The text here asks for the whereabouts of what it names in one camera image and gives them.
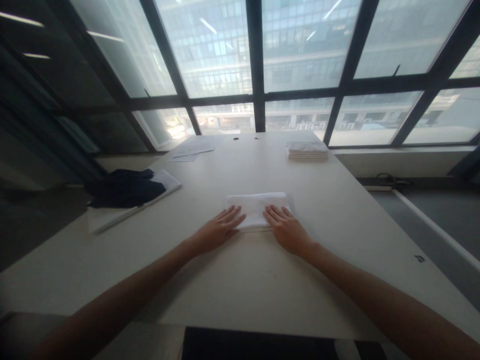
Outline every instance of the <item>wall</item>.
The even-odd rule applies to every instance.
[[[356,178],[389,173],[401,178],[438,178],[447,173],[474,146],[411,147],[402,149],[342,149],[332,153]],[[115,169],[144,170],[160,155],[104,156],[96,161],[108,172]]]
[[[0,130],[0,184],[8,189],[42,191],[64,181],[16,137]]]

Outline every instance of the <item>folded white towel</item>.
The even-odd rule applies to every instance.
[[[255,195],[231,195],[223,200],[223,207],[228,209],[232,205],[241,206],[240,214],[246,218],[236,227],[238,230],[270,230],[270,225],[263,212],[267,205],[275,205],[279,209],[286,207],[290,210],[287,194],[284,192],[267,192]]]
[[[325,154],[329,148],[320,140],[318,141],[289,141],[287,148],[290,153]]]
[[[317,152],[317,153],[302,153],[302,152],[291,152],[288,147],[285,148],[286,155],[289,159],[312,159],[312,160],[323,160],[329,158],[328,152]]]

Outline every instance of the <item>glass pane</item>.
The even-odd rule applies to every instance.
[[[333,97],[267,101],[266,131],[309,130],[323,140],[333,104]]]
[[[70,0],[128,95],[176,94],[139,0]]]
[[[380,0],[355,78],[426,73],[470,0]]]
[[[191,98],[252,93],[245,0],[156,0]]]
[[[458,64],[450,79],[480,76],[480,36]]]
[[[442,90],[404,144],[463,143],[480,130],[480,87]]]
[[[421,94],[412,91],[344,97],[329,145],[389,144]]]
[[[60,125],[76,140],[83,150],[92,154],[100,152],[97,145],[85,135],[83,130],[76,123],[66,117],[58,117],[57,119]]]
[[[3,36],[68,105],[86,107],[113,103],[43,1],[3,0],[0,12],[3,14],[0,16]]]
[[[109,153],[148,152],[129,121],[121,112],[82,116],[84,122]]]
[[[158,151],[169,151],[195,135],[187,110],[183,107],[135,111],[133,114]]]
[[[20,63],[13,58],[3,47],[0,47],[0,66],[8,69],[8,72],[17,82],[27,88],[28,91],[47,109],[55,109],[59,104],[49,93],[30,75]]]
[[[361,0],[263,0],[265,92],[337,87]]]
[[[196,106],[193,108],[202,135],[255,132],[254,104],[251,102]]]

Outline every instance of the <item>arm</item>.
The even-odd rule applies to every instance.
[[[245,219],[236,218],[240,210],[224,210],[172,251],[82,307],[40,344],[32,359],[91,359],[186,263],[235,235],[233,229]]]
[[[287,208],[263,213],[278,243],[321,271],[412,359],[480,359],[480,345],[439,314],[313,241]]]

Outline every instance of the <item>hand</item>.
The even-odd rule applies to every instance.
[[[218,248],[238,233],[239,231],[234,230],[234,228],[236,228],[246,216],[243,214],[236,218],[241,209],[241,206],[232,206],[223,210],[188,238],[187,242],[192,246],[195,255],[200,255]]]
[[[280,210],[275,205],[266,206],[263,216],[271,225],[276,241],[289,253],[305,258],[310,249],[318,244],[286,207],[282,206]]]

